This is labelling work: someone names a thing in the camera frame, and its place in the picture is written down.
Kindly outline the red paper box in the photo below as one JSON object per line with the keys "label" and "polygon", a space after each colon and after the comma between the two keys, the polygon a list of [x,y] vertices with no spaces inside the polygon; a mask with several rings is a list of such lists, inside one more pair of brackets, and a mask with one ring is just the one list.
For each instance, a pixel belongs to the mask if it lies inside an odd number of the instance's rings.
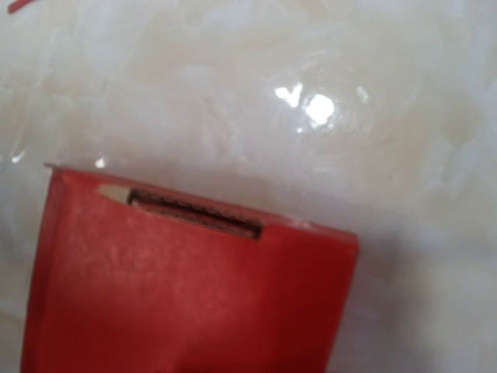
{"label": "red paper box", "polygon": [[53,166],[23,372],[323,372],[356,235]]}

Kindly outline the torn red paper scrap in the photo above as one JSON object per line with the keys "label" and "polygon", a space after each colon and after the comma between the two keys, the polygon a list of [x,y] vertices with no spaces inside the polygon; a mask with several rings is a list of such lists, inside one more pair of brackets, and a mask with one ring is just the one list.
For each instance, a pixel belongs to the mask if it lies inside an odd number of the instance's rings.
{"label": "torn red paper scrap", "polygon": [[21,8],[27,6],[31,2],[33,2],[33,0],[15,0],[8,5],[7,13],[9,15],[11,15],[11,14],[19,11]]}

